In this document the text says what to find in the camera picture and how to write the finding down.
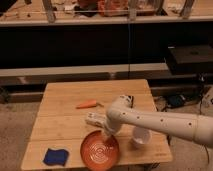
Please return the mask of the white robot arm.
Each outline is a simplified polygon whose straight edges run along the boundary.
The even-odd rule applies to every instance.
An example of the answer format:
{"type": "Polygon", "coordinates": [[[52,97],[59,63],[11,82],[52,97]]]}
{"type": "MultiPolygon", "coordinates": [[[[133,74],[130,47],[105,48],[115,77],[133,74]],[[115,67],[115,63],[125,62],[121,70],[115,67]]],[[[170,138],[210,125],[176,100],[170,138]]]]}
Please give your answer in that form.
{"type": "Polygon", "coordinates": [[[213,117],[134,109],[133,97],[118,96],[106,110],[104,129],[115,135],[123,124],[133,125],[192,141],[213,149],[213,117]]]}

